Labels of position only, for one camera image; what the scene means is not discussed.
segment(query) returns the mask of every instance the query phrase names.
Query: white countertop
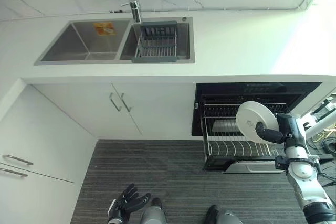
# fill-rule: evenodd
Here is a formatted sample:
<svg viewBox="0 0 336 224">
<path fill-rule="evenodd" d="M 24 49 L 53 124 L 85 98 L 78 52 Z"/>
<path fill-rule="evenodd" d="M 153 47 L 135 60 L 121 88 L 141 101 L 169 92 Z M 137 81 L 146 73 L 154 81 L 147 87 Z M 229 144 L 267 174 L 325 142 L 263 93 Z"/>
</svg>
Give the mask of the white countertop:
<svg viewBox="0 0 336 224">
<path fill-rule="evenodd" d="M 130 18 L 130 13 L 44 17 L 0 23 L 0 118 L 25 83 L 336 83 L 336 17 L 332 14 L 314 8 L 307 12 L 143 14 L 143 17 L 183 16 L 193 17 L 194 64 L 34 66 L 38 57 L 68 21 Z"/>
</svg>

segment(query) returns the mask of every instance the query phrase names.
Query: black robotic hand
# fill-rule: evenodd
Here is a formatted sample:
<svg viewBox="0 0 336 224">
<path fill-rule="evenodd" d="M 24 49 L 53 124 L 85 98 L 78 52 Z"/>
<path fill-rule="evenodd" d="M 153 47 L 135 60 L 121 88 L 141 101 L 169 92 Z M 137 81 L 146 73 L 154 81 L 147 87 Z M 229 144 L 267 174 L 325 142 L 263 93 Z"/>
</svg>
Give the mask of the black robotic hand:
<svg viewBox="0 0 336 224">
<path fill-rule="evenodd" d="M 151 194 L 147 193 L 139 198 L 137 190 L 135 185 L 131 184 L 117 199 L 113 200 L 108 210 L 108 224 L 126 224 L 129 221 L 132 212 L 135 212 L 146 205 L 151 198 Z"/>
</svg>

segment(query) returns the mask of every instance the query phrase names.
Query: faucet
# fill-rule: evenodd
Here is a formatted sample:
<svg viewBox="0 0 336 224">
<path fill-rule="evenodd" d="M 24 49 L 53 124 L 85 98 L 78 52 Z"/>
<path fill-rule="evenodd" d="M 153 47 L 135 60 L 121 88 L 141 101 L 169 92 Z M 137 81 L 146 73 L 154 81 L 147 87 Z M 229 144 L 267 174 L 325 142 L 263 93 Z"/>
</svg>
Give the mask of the faucet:
<svg viewBox="0 0 336 224">
<path fill-rule="evenodd" d="M 120 6 L 125 5 L 130 5 L 134 22 L 141 23 L 139 0 L 129 0 L 127 3 L 121 4 Z"/>
</svg>

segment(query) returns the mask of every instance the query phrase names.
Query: yellow sticker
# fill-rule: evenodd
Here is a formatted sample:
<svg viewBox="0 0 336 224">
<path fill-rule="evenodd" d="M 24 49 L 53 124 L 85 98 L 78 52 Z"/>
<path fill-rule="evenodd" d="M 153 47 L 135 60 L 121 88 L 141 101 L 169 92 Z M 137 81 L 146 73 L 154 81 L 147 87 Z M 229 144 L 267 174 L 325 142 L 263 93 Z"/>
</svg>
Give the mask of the yellow sticker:
<svg viewBox="0 0 336 224">
<path fill-rule="evenodd" d="M 116 35 L 112 22 L 96 22 L 93 25 L 99 36 Z"/>
</svg>

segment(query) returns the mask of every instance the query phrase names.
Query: drawer handle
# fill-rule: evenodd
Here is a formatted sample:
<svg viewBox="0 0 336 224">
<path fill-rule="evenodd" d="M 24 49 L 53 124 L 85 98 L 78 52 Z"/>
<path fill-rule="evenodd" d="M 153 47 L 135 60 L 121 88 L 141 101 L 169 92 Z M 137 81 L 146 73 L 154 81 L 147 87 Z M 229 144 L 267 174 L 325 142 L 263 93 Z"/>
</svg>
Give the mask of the drawer handle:
<svg viewBox="0 0 336 224">
<path fill-rule="evenodd" d="M 16 172 L 14 170 L 8 170 L 8 169 L 5 169 L 5 168 L 0 168 L 0 170 L 3 171 L 3 172 L 13 173 L 13 174 L 16 174 L 16 175 L 20 175 L 21 177 L 28 177 L 28 174 L 19 173 L 19 172 Z"/>
<path fill-rule="evenodd" d="M 121 101 L 125 105 L 125 108 L 127 109 L 128 112 L 131 112 L 131 107 L 128 107 L 124 101 L 124 93 L 121 93 Z"/>
<path fill-rule="evenodd" d="M 249 165 L 247 165 L 246 168 L 250 173 L 281 173 L 278 170 L 252 170 Z"/>
<path fill-rule="evenodd" d="M 34 164 L 34 163 L 32 163 L 32 162 L 29 162 L 29 161 L 24 160 L 24 159 L 19 158 L 19 157 L 14 157 L 14 156 L 12 156 L 12 155 L 2 155 L 2 157 L 3 157 L 3 158 L 7 158 L 7 157 L 8 157 L 8 158 L 12 158 L 12 159 L 21 161 L 21 162 L 23 162 L 23 163 L 26 163 L 27 165 L 33 165 L 33 164 Z"/>
<path fill-rule="evenodd" d="M 116 103 L 113 101 L 113 99 L 112 99 L 112 95 L 113 95 L 113 93 L 110 93 L 110 101 L 112 102 L 112 104 L 114 105 L 114 107 L 116 108 L 116 110 L 118 111 L 118 112 L 120 112 L 121 111 L 121 107 L 118 107 L 117 105 L 116 105 Z"/>
</svg>

